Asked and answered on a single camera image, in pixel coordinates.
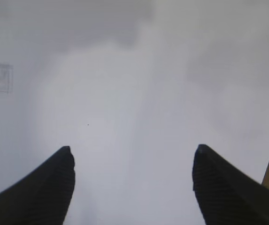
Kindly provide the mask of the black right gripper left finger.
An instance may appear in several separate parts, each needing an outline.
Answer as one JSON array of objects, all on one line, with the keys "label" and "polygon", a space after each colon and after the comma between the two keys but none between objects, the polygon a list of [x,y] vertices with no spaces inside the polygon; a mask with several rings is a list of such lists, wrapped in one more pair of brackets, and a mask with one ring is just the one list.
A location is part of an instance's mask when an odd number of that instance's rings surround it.
[{"label": "black right gripper left finger", "polygon": [[75,189],[75,159],[61,147],[0,192],[0,225],[62,225]]}]

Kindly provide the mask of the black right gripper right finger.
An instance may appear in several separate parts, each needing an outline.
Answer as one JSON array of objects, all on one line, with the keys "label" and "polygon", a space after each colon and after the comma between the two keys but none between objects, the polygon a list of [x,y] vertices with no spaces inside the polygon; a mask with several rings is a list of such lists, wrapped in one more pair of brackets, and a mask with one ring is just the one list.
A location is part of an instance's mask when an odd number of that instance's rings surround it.
[{"label": "black right gripper right finger", "polygon": [[269,189],[205,144],[195,151],[192,181],[207,225],[269,225]]}]

